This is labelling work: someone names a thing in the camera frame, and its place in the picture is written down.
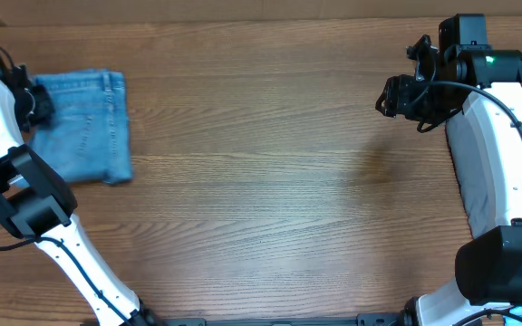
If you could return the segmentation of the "light blue denim jeans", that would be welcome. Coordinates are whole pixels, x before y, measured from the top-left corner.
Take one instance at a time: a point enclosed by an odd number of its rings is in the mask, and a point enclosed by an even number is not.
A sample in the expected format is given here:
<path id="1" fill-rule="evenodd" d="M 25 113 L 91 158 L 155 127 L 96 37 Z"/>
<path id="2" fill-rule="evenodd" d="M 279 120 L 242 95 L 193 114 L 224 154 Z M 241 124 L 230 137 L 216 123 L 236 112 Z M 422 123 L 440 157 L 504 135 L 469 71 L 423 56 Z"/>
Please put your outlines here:
<path id="1" fill-rule="evenodd" d="M 54 113 L 27 141 L 68 183 L 120 184 L 133 178 L 124 74 L 88 69 L 40 74 Z"/>

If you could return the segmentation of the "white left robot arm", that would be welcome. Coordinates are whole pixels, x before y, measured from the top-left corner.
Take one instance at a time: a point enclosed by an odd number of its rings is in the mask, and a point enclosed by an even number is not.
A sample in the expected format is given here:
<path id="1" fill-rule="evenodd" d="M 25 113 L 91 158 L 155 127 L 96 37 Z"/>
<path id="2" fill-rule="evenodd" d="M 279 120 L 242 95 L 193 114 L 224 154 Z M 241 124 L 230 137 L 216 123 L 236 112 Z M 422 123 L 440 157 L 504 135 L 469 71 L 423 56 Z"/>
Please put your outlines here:
<path id="1" fill-rule="evenodd" d="M 154 314 L 102 259 L 80 218 L 68 184 L 23 135 L 54 112 L 45 87 L 29 79 L 0 47 L 0 226 L 17 243 L 35 245 L 56 262 L 92 308 L 100 325 L 160 325 Z"/>

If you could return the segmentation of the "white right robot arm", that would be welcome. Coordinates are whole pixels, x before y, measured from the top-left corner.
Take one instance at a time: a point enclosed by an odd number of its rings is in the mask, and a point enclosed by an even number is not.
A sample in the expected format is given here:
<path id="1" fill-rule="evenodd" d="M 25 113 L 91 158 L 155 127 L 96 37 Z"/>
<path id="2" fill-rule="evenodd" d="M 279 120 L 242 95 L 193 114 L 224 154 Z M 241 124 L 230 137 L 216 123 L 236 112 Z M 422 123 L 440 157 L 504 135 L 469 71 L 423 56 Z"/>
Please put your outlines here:
<path id="1" fill-rule="evenodd" d="M 411 299 L 401 325 L 467 325 L 522 306 L 522 52 L 495 50 L 484 36 L 456 36 L 408 47 L 412 75 L 393 76 L 376 102 L 428 132 L 445 125 L 466 197 L 487 210 L 469 220 L 472 238 L 457 252 L 452 279 Z"/>

